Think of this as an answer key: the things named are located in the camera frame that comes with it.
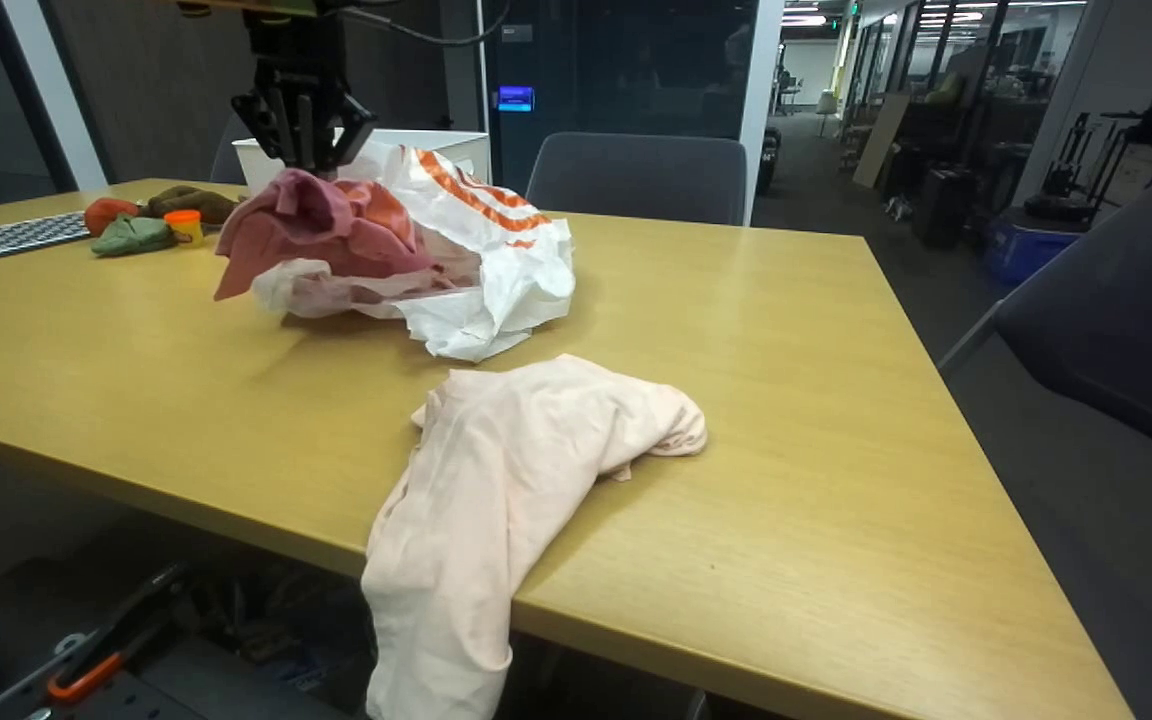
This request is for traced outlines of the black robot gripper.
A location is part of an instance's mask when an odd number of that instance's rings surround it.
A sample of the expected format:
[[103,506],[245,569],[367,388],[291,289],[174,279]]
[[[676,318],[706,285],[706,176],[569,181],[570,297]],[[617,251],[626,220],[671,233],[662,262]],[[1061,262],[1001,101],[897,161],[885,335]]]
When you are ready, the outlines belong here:
[[314,120],[325,173],[344,169],[372,134],[372,112],[349,92],[344,36],[332,7],[248,7],[253,87],[232,112],[253,139],[286,162],[291,132],[283,125]]

